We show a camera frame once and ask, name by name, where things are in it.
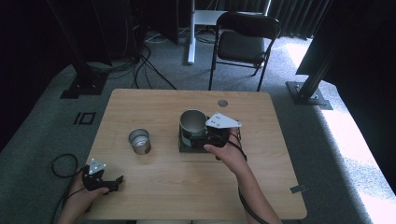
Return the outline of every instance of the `dark background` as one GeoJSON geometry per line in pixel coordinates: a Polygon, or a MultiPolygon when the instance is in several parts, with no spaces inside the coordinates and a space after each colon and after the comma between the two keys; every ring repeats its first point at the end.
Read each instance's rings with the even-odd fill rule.
{"type": "MultiPolygon", "coordinates": [[[[182,2],[179,11],[176,10],[180,26],[186,20],[188,24],[189,14],[185,12],[190,10],[188,1],[182,2]]],[[[143,13],[146,1],[102,2],[95,6],[98,18],[94,17],[92,1],[68,3],[67,7],[78,10],[72,10],[74,15],[66,10],[63,18],[71,24],[69,34],[84,60],[106,63],[112,58],[138,58],[142,28],[146,25],[143,13]],[[125,11],[128,5],[124,4],[131,4],[132,11],[125,11]],[[83,24],[91,29],[81,29],[83,24]],[[126,32],[131,32],[128,34],[133,44],[125,55],[125,45],[120,42],[126,32]],[[87,40],[94,40],[96,45],[87,40]]],[[[386,0],[334,0],[298,71],[314,76],[322,64],[330,64],[324,79],[336,85],[393,190],[396,22],[391,12],[395,9],[395,3],[386,0]],[[336,48],[336,53],[329,61],[326,56],[332,48],[336,48]]],[[[62,29],[47,1],[2,1],[0,32],[0,149],[3,149],[52,78],[71,60],[62,29]]]]}

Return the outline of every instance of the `hand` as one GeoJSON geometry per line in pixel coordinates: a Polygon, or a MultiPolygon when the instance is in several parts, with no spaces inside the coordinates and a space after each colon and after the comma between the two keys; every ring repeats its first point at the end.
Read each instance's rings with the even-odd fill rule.
{"type": "Polygon", "coordinates": [[[58,220],[58,224],[75,223],[78,218],[88,209],[88,207],[90,207],[91,203],[95,199],[107,193],[108,191],[108,188],[88,191],[85,189],[84,184],[82,183],[82,172],[79,173],[75,183],[69,191],[69,198],[64,204],[64,209],[58,220]]]}
{"type": "MultiPolygon", "coordinates": [[[[236,136],[238,135],[237,128],[230,129],[230,137],[229,141],[233,142],[237,146],[240,146],[240,143],[236,136]]],[[[224,164],[236,175],[239,175],[241,172],[245,172],[248,169],[248,163],[245,161],[244,156],[239,151],[238,148],[233,145],[227,143],[224,147],[215,147],[212,145],[204,145],[204,149],[215,154],[219,157],[224,164]]]]}

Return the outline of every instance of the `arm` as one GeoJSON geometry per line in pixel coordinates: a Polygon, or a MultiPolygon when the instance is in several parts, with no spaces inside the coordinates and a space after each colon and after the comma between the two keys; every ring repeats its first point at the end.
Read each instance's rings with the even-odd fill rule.
{"type": "Polygon", "coordinates": [[[82,183],[82,173],[80,173],[76,178],[76,182],[73,184],[73,187],[70,189],[69,198],[64,204],[64,209],[58,219],[58,224],[76,223],[78,218],[87,210],[91,203],[107,192],[107,188],[96,189],[93,191],[85,189],[84,184],[82,183]]]}
{"type": "MultiPolygon", "coordinates": [[[[231,133],[229,140],[239,146],[238,140],[233,136],[237,135],[237,129],[231,129],[231,133]]],[[[219,157],[235,174],[242,195],[257,216],[271,224],[282,223],[262,193],[259,183],[242,153],[236,147],[227,143],[224,147],[205,145],[205,149],[219,157]]],[[[258,223],[249,213],[246,212],[246,215],[248,223],[258,223]]]]}

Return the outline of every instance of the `wooden table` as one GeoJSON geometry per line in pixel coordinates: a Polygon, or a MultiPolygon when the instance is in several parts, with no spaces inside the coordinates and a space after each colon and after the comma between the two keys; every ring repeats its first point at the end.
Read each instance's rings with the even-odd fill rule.
{"type": "Polygon", "coordinates": [[[118,192],[95,201],[88,219],[245,219],[234,175],[210,153],[179,153],[178,124],[191,108],[240,120],[242,146],[265,196],[282,219],[306,216],[271,97],[265,92],[114,90],[92,145],[104,180],[118,192]],[[228,105],[221,107],[219,100],[228,105]],[[144,128],[152,149],[134,153],[129,133],[144,128]]]}

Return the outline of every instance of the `person's left hand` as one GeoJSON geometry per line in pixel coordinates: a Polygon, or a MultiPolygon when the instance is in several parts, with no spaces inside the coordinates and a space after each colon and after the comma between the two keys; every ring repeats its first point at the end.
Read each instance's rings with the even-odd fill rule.
{"type": "Polygon", "coordinates": [[[75,183],[69,191],[69,195],[73,195],[71,195],[64,204],[64,209],[62,210],[58,224],[75,223],[95,199],[107,193],[108,191],[108,188],[88,191],[85,189],[84,184],[82,183],[82,173],[79,173],[75,183]]]}

